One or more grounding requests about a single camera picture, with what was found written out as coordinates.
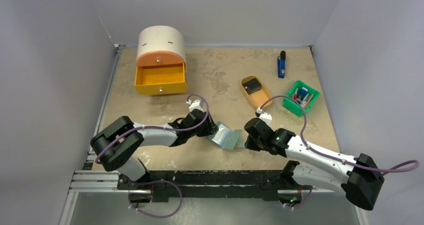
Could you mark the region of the green card holder wallet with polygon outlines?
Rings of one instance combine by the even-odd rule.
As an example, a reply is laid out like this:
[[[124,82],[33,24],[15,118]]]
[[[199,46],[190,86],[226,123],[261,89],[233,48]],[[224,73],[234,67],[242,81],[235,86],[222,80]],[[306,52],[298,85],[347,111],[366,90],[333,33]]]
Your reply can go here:
[[[223,124],[217,123],[218,131],[209,135],[207,139],[223,150],[233,150],[234,148],[243,148],[245,142],[240,138],[242,130],[233,130]]]

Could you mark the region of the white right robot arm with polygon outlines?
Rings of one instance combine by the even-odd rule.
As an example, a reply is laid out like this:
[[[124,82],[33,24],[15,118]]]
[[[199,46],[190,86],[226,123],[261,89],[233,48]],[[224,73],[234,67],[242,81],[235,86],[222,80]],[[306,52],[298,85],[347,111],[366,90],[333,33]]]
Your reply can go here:
[[[287,165],[280,181],[288,189],[307,185],[344,194],[353,205],[371,211],[384,184],[384,176],[377,171],[372,157],[358,157],[337,153],[316,144],[305,145],[301,137],[284,128],[272,128],[258,117],[244,125],[248,133],[245,147],[266,151],[272,155],[298,160],[305,165]]]

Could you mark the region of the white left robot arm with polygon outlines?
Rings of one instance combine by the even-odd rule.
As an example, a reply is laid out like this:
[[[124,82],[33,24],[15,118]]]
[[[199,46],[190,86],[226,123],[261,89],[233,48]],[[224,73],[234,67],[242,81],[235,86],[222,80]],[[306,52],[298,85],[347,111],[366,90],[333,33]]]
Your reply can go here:
[[[97,155],[95,163],[105,171],[118,171],[138,190],[149,184],[145,165],[133,154],[139,147],[177,147],[190,138],[214,135],[218,126],[208,112],[200,109],[190,111],[162,126],[139,125],[128,116],[121,116],[90,140],[90,146]]]

